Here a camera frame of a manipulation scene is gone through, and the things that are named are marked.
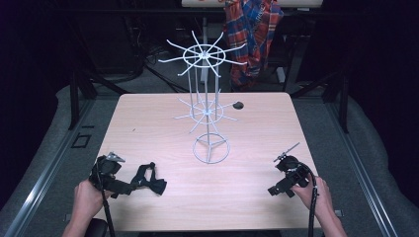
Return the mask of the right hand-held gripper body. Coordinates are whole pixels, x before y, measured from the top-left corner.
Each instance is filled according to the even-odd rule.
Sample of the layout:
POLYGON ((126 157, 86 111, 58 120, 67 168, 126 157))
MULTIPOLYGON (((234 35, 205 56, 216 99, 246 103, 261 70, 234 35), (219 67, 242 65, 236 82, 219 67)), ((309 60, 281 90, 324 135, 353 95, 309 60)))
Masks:
POLYGON ((278 183, 285 186, 286 190, 291 189, 295 185, 305 188, 308 185, 307 176, 310 169, 303 163, 299 162, 294 156, 289 155, 298 143, 283 152, 275 161, 278 161, 276 168, 285 173, 285 177, 278 183))

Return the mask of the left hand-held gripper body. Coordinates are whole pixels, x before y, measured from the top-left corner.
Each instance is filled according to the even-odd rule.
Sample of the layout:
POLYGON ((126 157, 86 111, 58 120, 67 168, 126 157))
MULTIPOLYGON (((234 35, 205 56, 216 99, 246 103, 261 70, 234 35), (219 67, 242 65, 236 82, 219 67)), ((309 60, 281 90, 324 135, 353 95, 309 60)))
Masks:
POLYGON ((99 191, 107 190, 114 192, 119 183, 116 179, 116 173, 125 161, 125 159, 114 152, 98 157, 91 169, 89 181, 99 191))

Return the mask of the black bow tie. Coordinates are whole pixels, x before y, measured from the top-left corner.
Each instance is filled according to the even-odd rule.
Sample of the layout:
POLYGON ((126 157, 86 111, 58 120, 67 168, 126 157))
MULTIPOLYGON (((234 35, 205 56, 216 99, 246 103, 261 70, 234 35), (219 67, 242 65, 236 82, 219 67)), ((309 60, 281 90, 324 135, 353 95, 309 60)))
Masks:
POLYGON ((130 184, 136 189, 147 187, 160 196, 164 193, 167 186, 167 182, 164 179, 156 178, 154 162, 150 162, 147 165, 140 165, 135 176, 131 179, 130 184), (145 173, 147 170, 151 171, 149 179, 145 178, 145 173))

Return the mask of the person's right hand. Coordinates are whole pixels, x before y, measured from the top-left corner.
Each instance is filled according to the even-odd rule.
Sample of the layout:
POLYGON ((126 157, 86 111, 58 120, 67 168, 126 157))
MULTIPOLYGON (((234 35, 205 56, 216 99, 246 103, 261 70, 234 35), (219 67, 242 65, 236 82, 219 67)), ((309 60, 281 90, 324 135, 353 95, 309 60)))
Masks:
POLYGON ((334 214, 332 198, 329 187, 322 178, 315 176, 315 182, 316 186, 313 185, 312 179, 309 179, 309 184, 305 188, 293 186, 292 191, 297 194, 307 208, 311 208, 314 188, 317 187, 315 216, 319 221, 323 221, 334 214))

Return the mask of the person's left hand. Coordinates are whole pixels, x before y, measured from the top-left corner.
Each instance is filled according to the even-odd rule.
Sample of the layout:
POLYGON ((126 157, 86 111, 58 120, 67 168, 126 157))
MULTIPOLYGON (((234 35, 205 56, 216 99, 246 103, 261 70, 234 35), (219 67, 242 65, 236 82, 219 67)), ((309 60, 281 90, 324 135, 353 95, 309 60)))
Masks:
POLYGON ((105 195, 98 191, 88 180, 80 182, 74 189, 72 220, 90 220, 103 206, 103 198, 108 198, 112 192, 105 191, 105 195))

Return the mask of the black chair seat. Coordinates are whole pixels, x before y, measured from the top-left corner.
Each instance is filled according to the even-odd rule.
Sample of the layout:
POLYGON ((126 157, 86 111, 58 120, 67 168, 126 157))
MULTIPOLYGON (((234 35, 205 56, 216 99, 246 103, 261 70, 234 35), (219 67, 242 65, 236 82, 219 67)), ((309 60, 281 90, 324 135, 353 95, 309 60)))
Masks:
POLYGON ((92 218, 84 237, 105 237, 108 230, 108 223, 103 219, 92 218))

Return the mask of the black metal stand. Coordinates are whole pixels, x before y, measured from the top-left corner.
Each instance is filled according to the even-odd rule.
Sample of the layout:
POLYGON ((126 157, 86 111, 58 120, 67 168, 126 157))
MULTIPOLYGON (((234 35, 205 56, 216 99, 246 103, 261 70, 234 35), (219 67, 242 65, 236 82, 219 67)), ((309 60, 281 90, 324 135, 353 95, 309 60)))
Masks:
POLYGON ((127 94, 127 90, 117 86, 97 73, 87 70, 74 70, 69 80, 71 111, 69 130, 73 129, 80 120, 79 92, 81 92, 87 100, 95 100, 97 98, 98 92, 93 86, 94 82, 105 86, 119 95, 127 94))
POLYGON ((326 85, 321 98, 324 103, 332 103, 339 98, 338 122, 345 133, 348 133, 347 115, 349 103, 349 79, 343 72, 333 72, 307 86, 291 93, 292 98, 299 98, 320 85, 326 85))

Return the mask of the red blue plaid cloth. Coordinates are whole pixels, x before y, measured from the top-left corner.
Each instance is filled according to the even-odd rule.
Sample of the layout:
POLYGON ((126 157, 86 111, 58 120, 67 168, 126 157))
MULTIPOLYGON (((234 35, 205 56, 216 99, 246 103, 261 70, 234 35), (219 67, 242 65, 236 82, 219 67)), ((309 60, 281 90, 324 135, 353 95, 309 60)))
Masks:
POLYGON ((278 0, 224 0, 226 40, 231 53, 231 89, 245 91, 256 83, 268 56, 278 22, 284 16, 278 0))

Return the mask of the metal floor rail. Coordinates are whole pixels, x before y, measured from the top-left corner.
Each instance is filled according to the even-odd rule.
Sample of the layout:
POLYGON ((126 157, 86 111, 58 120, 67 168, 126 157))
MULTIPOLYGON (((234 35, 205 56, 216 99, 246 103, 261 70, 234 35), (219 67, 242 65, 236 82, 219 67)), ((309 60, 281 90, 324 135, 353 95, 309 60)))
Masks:
POLYGON ((73 189, 95 159, 94 101, 82 104, 81 119, 67 128, 69 109, 56 117, 17 190, 0 211, 0 237, 60 237, 69 222, 73 189))
POLYGON ((341 127, 338 120, 338 110, 333 104, 326 103, 325 108, 328 114, 331 116, 332 122, 335 129, 339 133, 346 150, 349 154, 350 167, 353 170, 358 184, 360 185, 364 197, 370 207, 370 210, 376 220, 377 226, 383 237, 399 237, 392 221, 389 218, 388 212, 386 211, 380 196, 374 187, 370 176, 360 158, 359 152, 357 151, 353 140, 349 133, 346 133, 341 127))

